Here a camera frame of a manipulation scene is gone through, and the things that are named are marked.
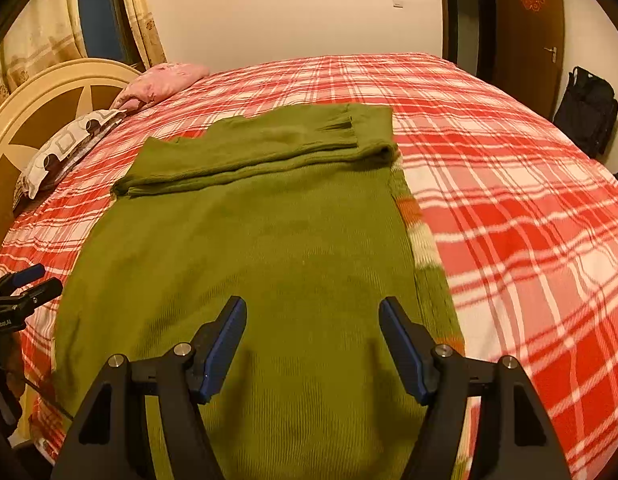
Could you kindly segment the pink pillow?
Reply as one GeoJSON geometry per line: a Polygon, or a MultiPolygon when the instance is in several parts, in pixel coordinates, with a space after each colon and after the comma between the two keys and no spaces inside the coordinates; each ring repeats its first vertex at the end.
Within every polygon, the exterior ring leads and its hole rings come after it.
{"type": "Polygon", "coordinates": [[[210,69],[204,65],[161,63],[127,84],[110,108],[124,110],[126,114],[138,113],[190,88],[209,75],[210,69]]]}

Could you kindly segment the patterned white pillow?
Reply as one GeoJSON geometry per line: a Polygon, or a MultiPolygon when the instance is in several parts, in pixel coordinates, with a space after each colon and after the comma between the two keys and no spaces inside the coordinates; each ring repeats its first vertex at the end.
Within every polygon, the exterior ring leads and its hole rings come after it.
{"type": "Polygon", "coordinates": [[[21,171],[13,206],[50,191],[126,118],[124,110],[93,110],[51,136],[21,171]]]}

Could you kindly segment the beige curtain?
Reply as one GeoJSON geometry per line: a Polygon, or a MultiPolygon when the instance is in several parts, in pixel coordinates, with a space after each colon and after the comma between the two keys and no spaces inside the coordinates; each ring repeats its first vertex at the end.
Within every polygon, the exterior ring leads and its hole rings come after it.
{"type": "Polygon", "coordinates": [[[30,0],[0,43],[0,106],[34,75],[87,55],[78,0],[30,0]]]}
{"type": "Polygon", "coordinates": [[[167,61],[148,0],[123,0],[135,47],[146,70],[167,61]]]}

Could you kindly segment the dark window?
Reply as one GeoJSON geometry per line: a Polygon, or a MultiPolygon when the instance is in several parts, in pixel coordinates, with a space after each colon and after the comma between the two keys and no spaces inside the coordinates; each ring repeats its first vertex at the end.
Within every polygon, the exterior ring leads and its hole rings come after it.
{"type": "Polygon", "coordinates": [[[78,6],[85,50],[90,58],[140,65],[123,0],[78,0],[78,6]]]}

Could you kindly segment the black backpack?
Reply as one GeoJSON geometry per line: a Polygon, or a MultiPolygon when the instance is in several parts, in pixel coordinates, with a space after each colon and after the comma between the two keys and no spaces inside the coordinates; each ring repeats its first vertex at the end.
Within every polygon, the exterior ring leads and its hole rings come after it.
{"type": "Polygon", "coordinates": [[[554,114],[559,128],[590,158],[603,155],[618,114],[613,87],[603,78],[576,66],[568,74],[568,84],[554,114]]]}

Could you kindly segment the left beige curtain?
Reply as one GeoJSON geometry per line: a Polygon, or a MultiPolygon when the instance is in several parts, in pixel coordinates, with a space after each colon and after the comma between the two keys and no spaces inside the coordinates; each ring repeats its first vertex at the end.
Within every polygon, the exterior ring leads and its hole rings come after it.
{"type": "Polygon", "coordinates": [[[87,55],[78,0],[30,0],[0,43],[0,106],[34,75],[87,55]]]}

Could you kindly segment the green knit sweater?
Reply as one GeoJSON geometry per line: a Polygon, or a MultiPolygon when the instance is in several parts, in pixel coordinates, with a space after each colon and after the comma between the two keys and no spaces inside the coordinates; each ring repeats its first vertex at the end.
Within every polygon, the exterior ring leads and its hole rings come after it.
{"type": "Polygon", "coordinates": [[[161,356],[232,296],[247,324],[203,411],[230,479],[396,479],[424,412],[379,328],[398,299],[463,336],[398,162],[393,113],[292,105],[148,139],[112,187],[60,298],[54,388],[76,411],[108,356],[161,356]]]}

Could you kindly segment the red plaid bed sheet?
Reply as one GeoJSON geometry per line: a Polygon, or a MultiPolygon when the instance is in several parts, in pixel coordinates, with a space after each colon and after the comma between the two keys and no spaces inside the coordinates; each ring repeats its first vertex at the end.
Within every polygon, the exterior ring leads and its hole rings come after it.
{"type": "Polygon", "coordinates": [[[618,451],[618,182],[548,120],[425,53],[297,58],[229,70],[129,119],[0,240],[0,276],[65,278],[148,136],[299,103],[394,110],[405,180],[433,231],[466,349],[511,353],[577,479],[618,451]]]}

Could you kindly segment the brown wooden door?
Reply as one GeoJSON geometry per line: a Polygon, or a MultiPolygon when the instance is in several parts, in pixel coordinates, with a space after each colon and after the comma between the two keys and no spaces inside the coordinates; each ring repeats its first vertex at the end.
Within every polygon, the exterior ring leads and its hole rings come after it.
{"type": "Polygon", "coordinates": [[[550,119],[564,54],[563,0],[496,0],[494,85],[550,119]]]}

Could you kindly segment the right beige curtain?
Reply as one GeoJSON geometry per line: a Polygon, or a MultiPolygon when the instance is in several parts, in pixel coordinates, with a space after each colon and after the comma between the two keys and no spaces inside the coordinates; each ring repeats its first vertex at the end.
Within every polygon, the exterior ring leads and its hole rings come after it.
{"type": "Polygon", "coordinates": [[[123,0],[135,47],[146,70],[167,61],[148,0],[123,0]]]}

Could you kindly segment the cream wooden headboard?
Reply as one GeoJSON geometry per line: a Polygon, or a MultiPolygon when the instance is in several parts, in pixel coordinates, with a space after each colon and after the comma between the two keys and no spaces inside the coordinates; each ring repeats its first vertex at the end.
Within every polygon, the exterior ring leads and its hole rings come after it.
{"type": "Polygon", "coordinates": [[[60,128],[107,108],[135,68],[105,58],[59,63],[33,76],[0,106],[0,248],[13,224],[16,180],[32,157],[60,128]]]}

